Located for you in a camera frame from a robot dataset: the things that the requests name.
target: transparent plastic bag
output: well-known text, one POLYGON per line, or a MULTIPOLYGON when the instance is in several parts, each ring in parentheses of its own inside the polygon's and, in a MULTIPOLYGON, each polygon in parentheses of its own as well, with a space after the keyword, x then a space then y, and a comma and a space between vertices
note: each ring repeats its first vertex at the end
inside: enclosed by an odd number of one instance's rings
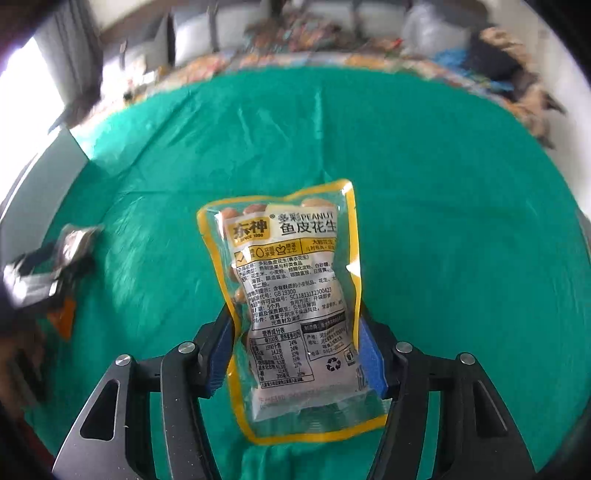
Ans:
POLYGON ((470 30, 446 22, 434 5, 421 2, 407 13, 402 39, 407 53, 433 57, 450 48, 465 48, 470 30))
POLYGON ((199 229, 235 322, 230 399, 255 443, 341 440, 381 427, 353 344, 361 304, 347 180, 201 208, 199 229))

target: blue gripper pad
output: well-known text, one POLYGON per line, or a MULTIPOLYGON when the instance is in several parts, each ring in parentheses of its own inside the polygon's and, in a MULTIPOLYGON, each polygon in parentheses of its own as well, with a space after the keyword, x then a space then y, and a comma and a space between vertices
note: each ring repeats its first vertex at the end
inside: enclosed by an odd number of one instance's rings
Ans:
POLYGON ((359 362, 370 388, 373 388, 380 398, 387 398, 388 382, 385 375, 384 356, 363 317, 359 317, 359 362))
POLYGON ((212 353, 209 356, 209 380, 206 389, 210 395, 223 384, 226 377, 226 370, 228 363, 232 356, 232 349, 234 347, 234 325, 232 318, 228 319, 219 335, 216 344, 212 348, 212 353))

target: metal screw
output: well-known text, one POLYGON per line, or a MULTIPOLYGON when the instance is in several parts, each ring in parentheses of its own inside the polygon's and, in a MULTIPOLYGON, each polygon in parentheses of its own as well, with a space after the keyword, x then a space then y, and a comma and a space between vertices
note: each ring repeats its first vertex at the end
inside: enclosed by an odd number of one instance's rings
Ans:
POLYGON ((476 359, 471 353, 463 353, 460 355, 460 362, 462 362, 464 365, 474 365, 476 363, 476 359))
POLYGON ((413 351, 413 346, 408 342, 398 342, 396 344, 396 350, 400 353, 410 353, 413 351))
POLYGON ((191 353, 193 350, 195 350, 193 342, 183 342, 178 346, 178 351, 181 353, 191 353))
POLYGON ((129 362, 131 362, 131 356, 128 355, 127 353, 124 353, 123 355, 119 355, 115 359, 115 364, 118 365, 119 367, 124 367, 129 362))

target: recycling symbol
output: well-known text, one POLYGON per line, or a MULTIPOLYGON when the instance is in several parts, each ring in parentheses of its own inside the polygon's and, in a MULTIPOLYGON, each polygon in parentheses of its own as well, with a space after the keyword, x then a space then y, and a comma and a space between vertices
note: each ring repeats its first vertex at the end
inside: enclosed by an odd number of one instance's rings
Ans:
POLYGON ((329 361, 326 364, 326 369, 330 372, 334 372, 340 368, 340 360, 335 356, 329 358, 329 361))

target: yellow package border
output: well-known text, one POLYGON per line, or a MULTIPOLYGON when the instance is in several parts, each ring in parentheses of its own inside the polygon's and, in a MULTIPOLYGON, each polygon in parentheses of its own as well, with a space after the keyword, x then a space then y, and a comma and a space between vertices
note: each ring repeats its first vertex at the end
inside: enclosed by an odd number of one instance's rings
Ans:
MULTIPOLYGON (((241 331, 241 320, 236 312, 234 303, 232 301, 232 295, 226 285, 226 279, 224 275, 224 268, 222 263, 222 257, 220 252, 217 250, 215 240, 212 235, 212 231, 209 228, 207 221, 207 210, 211 207, 227 205, 228 203, 239 203, 239 202, 260 202, 260 201, 276 201, 276 202, 291 202, 294 199, 303 196, 315 195, 319 193, 330 193, 330 192, 342 192, 345 194, 345 200, 347 202, 347 212, 349 215, 349 266, 348 270, 351 274, 351 280, 355 286, 355 312, 353 319, 353 343, 355 348, 359 351, 359 310, 361 308, 361 265, 359 263, 359 235, 357 232, 357 215, 355 212, 355 194, 353 192, 353 185, 349 180, 336 180, 331 183, 323 185, 316 185, 306 189, 298 190, 285 197, 271 197, 263 195, 254 195, 246 197, 234 197, 223 200, 217 200, 204 205, 197 212, 197 225, 199 232, 203 237, 203 241, 209 251, 209 255, 212 258, 213 268, 216 272, 217 281, 222 289, 222 295, 230 313, 232 320, 234 321, 235 331, 235 342, 238 340, 241 331)), ((230 392, 230 403, 236 416, 238 426, 242 430, 244 436, 256 445, 276 445, 278 443, 291 443, 291 442, 338 442, 340 440, 346 440, 360 433, 375 430, 386 425, 387 415, 381 415, 374 419, 360 423, 352 427, 347 427, 342 430, 335 432, 324 432, 324 433, 292 433, 281 436, 271 437, 257 437, 251 429, 246 419, 246 412, 244 410, 244 403, 242 402, 242 387, 238 378, 238 368, 236 366, 236 359, 234 354, 230 359, 228 365, 228 389, 230 392)))

